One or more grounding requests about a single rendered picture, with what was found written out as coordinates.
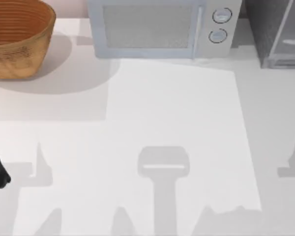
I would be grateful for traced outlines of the pale microwave oven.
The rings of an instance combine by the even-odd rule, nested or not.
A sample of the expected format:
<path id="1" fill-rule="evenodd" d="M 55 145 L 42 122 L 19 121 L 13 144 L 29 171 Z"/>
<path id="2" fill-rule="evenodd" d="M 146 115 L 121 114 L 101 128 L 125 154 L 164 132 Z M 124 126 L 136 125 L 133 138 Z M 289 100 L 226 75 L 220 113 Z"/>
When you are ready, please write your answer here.
<path id="1" fill-rule="evenodd" d="M 242 0 L 202 0 L 202 3 L 201 30 L 195 59 L 224 57 L 228 55 L 232 45 Z M 217 24 L 212 18 L 214 11 L 220 8 L 229 8 L 232 11 L 231 19 L 223 24 Z M 208 35 L 217 29 L 226 30 L 228 37 L 224 42 L 214 44 L 210 42 Z"/>

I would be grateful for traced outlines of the microwave oven door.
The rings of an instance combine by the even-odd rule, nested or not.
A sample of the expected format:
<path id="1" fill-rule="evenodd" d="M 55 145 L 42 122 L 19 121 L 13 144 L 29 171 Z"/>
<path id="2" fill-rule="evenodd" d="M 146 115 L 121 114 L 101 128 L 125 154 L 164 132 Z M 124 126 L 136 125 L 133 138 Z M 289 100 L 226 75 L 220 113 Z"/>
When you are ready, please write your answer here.
<path id="1" fill-rule="evenodd" d="M 195 57 L 202 0 L 87 0 L 101 59 Z"/>

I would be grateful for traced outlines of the grey cabinet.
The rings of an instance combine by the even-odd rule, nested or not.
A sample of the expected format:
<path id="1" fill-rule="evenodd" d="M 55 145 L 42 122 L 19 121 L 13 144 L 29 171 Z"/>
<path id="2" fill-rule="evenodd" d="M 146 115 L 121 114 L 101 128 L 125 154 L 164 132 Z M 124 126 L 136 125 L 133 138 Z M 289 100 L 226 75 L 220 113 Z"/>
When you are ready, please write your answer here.
<path id="1" fill-rule="evenodd" d="M 245 0 L 261 68 L 295 69 L 295 0 Z"/>

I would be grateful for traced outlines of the brown wicker basket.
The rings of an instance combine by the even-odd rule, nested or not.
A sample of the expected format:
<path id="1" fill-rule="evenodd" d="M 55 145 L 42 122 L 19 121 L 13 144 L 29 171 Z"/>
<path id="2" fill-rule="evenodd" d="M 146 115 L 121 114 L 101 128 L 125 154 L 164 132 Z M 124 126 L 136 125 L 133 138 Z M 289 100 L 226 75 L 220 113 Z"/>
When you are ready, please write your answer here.
<path id="1" fill-rule="evenodd" d="M 0 0 L 0 80 L 26 79 L 40 69 L 56 21 L 43 0 Z"/>

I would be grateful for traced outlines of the microwave knob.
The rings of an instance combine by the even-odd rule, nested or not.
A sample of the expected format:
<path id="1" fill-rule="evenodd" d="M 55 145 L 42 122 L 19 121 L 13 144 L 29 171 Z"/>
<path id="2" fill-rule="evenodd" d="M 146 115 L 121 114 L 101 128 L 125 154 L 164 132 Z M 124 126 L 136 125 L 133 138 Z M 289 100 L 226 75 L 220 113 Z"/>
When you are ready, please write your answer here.
<path id="1" fill-rule="evenodd" d="M 227 37 L 228 37 L 228 33 L 224 29 L 213 30 L 208 35 L 210 42 L 214 44 L 219 44 L 224 42 L 227 39 Z"/>
<path id="2" fill-rule="evenodd" d="M 217 24 L 228 22 L 232 17 L 232 11 L 229 8 L 220 8 L 214 11 L 212 18 Z"/>

